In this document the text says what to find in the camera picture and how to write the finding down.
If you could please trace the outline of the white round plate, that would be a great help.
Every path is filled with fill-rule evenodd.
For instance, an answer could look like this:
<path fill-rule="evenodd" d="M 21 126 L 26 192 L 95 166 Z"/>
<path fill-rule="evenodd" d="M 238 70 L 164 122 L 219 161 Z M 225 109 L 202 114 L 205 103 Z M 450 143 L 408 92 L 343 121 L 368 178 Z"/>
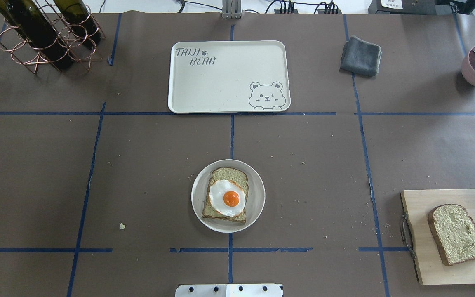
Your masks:
<path fill-rule="evenodd" d="M 246 222 L 244 224 L 228 220 L 202 218 L 206 192 L 209 188 L 209 178 L 212 172 L 220 167 L 242 171 L 248 178 L 249 192 L 245 204 Z M 262 178 L 249 164 L 240 160 L 217 160 L 207 165 L 194 180 L 191 190 L 191 205 L 196 217 L 206 227 L 220 233 L 236 233 L 254 224 L 263 211 L 265 200 L 266 192 Z"/>

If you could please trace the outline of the fried egg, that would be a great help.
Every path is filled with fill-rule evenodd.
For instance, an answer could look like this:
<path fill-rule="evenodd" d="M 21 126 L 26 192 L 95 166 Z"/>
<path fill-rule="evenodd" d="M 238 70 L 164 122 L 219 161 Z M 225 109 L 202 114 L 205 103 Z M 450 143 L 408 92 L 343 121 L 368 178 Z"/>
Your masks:
<path fill-rule="evenodd" d="M 209 203 L 219 215 L 237 217 L 245 210 L 245 192 L 231 180 L 217 180 L 209 186 Z"/>

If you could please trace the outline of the bread slice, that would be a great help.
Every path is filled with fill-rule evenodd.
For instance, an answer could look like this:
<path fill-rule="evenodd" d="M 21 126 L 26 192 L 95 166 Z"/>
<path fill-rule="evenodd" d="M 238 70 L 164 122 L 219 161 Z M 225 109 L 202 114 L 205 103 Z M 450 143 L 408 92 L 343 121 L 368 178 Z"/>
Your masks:
<path fill-rule="evenodd" d="M 236 222 L 238 224 L 244 224 L 246 222 L 246 205 L 245 210 L 237 217 L 226 217 L 215 212 L 215 209 L 209 203 L 209 186 L 211 186 L 217 180 L 231 180 L 234 181 L 239 187 L 245 192 L 245 199 L 247 203 L 248 193 L 249 193 L 249 185 L 248 185 L 248 177 L 247 175 L 238 169 L 230 168 L 230 167 L 219 167 L 215 169 L 210 176 L 209 184 L 206 190 L 206 198 L 204 202 L 204 207 L 202 211 L 203 218 L 210 218 L 210 219 L 219 219 L 219 220 L 226 220 L 231 222 Z"/>
<path fill-rule="evenodd" d="M 475 222 L 465 207 L 438 205 L 428 213 L 427 222 L 443 265 L 475 260 Z"/>

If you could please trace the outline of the cream bear serving tray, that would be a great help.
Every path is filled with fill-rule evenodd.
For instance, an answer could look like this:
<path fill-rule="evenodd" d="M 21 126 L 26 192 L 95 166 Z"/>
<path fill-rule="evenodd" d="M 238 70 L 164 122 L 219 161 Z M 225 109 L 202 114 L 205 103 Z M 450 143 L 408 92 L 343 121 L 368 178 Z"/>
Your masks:
<path fill-rule="evenodd" d="M 177 42 L 171 49 L 168 107 L 174 113 L 281 112 L 291 103 L 280 41 Z"/>

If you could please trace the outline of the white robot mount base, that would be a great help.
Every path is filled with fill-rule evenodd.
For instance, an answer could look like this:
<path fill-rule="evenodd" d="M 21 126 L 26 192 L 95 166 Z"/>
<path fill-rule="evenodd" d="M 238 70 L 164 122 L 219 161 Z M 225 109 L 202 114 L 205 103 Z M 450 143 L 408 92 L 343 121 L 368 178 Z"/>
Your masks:
<path fill-rule="evenodd" d="M 282 284 L 183 284 L 176 297 L 283 297 Z"/>

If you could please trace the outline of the dark green wine bottle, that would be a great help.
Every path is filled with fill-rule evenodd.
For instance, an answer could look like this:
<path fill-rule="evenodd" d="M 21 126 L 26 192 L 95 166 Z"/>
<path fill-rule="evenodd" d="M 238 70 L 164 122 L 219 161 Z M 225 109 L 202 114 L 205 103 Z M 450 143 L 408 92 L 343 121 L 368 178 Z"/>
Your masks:
<path fill-rule="evenodd" d="M 32 0 L 0 0 L 0 13 L 18 34 L 59 70 L 72 66 L 65 43 Z"/>

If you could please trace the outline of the grey folded cloth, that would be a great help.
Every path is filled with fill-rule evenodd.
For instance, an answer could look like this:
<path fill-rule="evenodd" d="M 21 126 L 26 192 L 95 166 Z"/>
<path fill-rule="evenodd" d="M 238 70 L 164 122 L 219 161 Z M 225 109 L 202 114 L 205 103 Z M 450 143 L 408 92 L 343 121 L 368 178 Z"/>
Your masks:
<path fill-rule="evenodd" d="M 381 47 L 350 36 L 343 46 L 340 68 L 358 75 L 375 77 L 379 73 Z"/>

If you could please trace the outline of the aluminium frame post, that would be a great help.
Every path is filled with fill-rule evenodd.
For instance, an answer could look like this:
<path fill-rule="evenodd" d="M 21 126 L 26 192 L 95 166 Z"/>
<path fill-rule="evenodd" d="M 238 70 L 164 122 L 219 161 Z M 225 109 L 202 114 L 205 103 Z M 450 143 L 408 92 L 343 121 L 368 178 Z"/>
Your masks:
<path fill-rule="evenodd" d="M 243 15 L 241 0 L 222 0 L 222 18 L 240 19 Z"/>

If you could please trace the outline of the wooden cutting board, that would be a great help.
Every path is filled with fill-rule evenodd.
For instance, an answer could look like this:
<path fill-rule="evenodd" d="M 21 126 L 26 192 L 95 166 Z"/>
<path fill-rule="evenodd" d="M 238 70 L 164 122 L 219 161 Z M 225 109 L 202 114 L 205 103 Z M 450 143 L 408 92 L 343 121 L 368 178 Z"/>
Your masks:
<path fill-rule="evenodd" d="M 444 204 L 461 205 L 475 222 L 475 189 L 404 190 L 401 199 L 408 214 L 420 284 L 475 284 L 475 260 L 453 266 L 443 265 L 428 225 L 429 212 Z"/>

